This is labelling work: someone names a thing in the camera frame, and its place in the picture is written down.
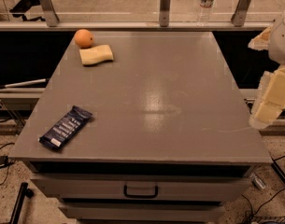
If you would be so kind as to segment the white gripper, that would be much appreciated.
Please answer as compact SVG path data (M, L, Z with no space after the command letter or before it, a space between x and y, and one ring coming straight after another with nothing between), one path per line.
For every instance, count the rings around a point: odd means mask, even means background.
M272 27L265 28L248 44L250 49L268 50L269 58L285 64L285 9ZM285 109L285 65L261 77L257 98L251 109L249 125L261 130L271 125Z

